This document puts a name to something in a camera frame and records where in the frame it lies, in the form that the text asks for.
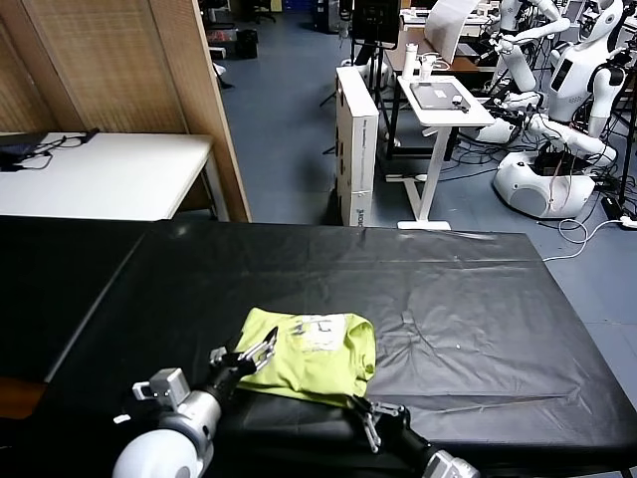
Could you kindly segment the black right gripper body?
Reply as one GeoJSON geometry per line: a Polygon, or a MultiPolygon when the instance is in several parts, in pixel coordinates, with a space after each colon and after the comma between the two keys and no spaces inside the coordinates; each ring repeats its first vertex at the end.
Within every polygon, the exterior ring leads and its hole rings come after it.
{"type": "Polygon", "coordinates": [[[407,415],[383,415],[380,438],[383,447],[405,463],[427,463],[431,458],[431,444],[411,428],[407,415]]]}

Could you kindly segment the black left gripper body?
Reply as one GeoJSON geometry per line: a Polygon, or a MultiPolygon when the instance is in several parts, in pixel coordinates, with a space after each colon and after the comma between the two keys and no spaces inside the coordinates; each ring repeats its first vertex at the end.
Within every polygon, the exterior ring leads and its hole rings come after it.
{"type": "Polygon", "coordinates": [[[245,361],[236,363],[213,363],[206,378],[206,391],[219,404],[226,404],[239,381],[249,374],[249,364],[245,361]]]}

